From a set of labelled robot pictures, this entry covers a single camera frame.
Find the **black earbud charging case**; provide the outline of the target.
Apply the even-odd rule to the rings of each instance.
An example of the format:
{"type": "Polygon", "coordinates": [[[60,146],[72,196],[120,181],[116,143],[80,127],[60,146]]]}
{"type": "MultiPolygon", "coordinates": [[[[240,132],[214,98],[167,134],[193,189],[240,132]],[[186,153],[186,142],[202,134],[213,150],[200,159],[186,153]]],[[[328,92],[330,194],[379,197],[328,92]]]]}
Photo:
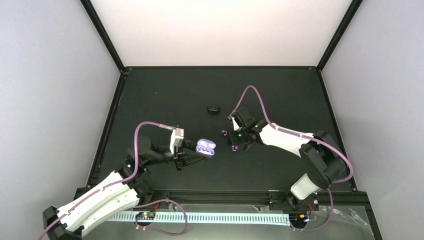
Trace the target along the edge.
{"type": "Polygon", "coordinates": [[[210,114],[218,114],[221,111],[221,107],[219,105],[207,105],[206,110],[210,114]]]}

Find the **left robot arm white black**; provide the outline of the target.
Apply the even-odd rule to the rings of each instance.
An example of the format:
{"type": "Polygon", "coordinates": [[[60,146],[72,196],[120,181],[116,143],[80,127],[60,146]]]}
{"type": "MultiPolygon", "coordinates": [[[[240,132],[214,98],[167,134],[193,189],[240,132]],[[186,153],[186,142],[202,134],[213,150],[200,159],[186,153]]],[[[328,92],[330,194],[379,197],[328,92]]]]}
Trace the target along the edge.
{"type": "Polygon", "coordinates": [[[152,201],[153,189],[146,181],[149,166],[173,162],[180,171],[214,156],[216,146],[201,138],[183,140],[171,150],[170,145],[155,146],[148,137],[139,137],[138,162],[134,150],[128,150],[126,159],[102,182],[66,205],[43,211],[44,234],[51,240],[82,239],[114,215],[152,201]]]}

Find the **lilac earbud charging case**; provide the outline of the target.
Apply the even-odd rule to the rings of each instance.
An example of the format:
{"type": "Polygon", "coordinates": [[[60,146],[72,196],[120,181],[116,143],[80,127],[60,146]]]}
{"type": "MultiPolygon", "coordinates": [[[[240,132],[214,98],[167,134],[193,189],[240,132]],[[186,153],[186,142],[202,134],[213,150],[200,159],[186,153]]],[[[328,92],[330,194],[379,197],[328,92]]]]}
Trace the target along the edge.
{"type": "Polygon", "coordinates": [[[197,141],[195,151],[199,154],[212,157],[215,154],[217,144],[211,140],[201,138],[197,141]]]}

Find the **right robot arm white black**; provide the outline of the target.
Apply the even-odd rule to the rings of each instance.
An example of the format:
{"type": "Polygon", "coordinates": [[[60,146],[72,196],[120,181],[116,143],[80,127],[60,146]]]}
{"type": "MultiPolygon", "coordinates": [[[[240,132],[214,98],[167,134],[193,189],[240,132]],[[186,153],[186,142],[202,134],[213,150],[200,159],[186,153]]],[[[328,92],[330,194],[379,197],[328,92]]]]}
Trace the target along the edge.
{"type": "Polygon", "coordinates": [[[233,112],[228,120],[233,126],[227,135],[231,145],[243,143],[243,149],[247,150],[258,143],[285,150],[300,158],[306,171],[284,196],[290,209],[299,209],[307,197],[330,187],[348,169],[340,150],[333,146],[334,141],[326,132],[314,134],[284,128],[266,119],[257,120],[244,108],[233,112]]]}

